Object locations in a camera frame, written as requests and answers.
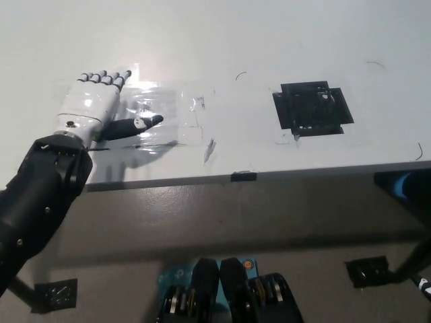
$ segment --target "white robotic hand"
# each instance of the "white robotic hand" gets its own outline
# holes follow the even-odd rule
[[[115,140],[138,135],[163,121],[162,116],[112,121],[120,104],[120,92],[131,75],[83,73],[61,105],[55,133],[79,139],[85,148],[102,136]]]

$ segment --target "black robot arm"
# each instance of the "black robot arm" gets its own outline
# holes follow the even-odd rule
[[[48,244],[91,170],[79,139],[51,135],[33,143],[0,193],[0,296],[26,261]]]

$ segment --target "black tape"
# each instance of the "black tape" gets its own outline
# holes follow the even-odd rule
[[[248,170],[235,172],[230,175],[231,182],[252,182],[253,180],[257,180],[257,173],[253,173]]]

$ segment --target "gray floor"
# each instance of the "gray floor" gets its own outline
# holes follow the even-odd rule
[[[0,322],[150,323],[165,268],[241,255],[287,279],[306,322],[431,322],[412,283],[355,290],[343,264],[385,254],[396,266],[423,235],[372,176],[87,193],[20,273],[78,278],[77,308],[37,316],[7,291]]]

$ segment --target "black bracket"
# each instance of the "black bracket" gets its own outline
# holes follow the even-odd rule
[[[46,314],[52,311],[76,308],[77,279],[35,284],[34,289],[15,277],[8,289],[31,307],[32,313]]]

